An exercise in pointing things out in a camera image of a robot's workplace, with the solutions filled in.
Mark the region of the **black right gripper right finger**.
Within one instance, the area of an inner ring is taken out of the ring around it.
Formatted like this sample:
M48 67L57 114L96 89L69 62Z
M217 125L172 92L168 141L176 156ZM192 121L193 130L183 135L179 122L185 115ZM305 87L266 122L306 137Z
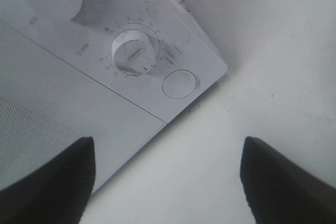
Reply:
M247 137L240 180L256 223L335 223L335 188Z

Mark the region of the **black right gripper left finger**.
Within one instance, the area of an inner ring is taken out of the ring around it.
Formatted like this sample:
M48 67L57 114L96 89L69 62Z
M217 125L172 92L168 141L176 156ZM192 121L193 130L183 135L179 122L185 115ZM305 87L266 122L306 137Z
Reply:
M1 190L1 223L79 223L95 184L92 137Z

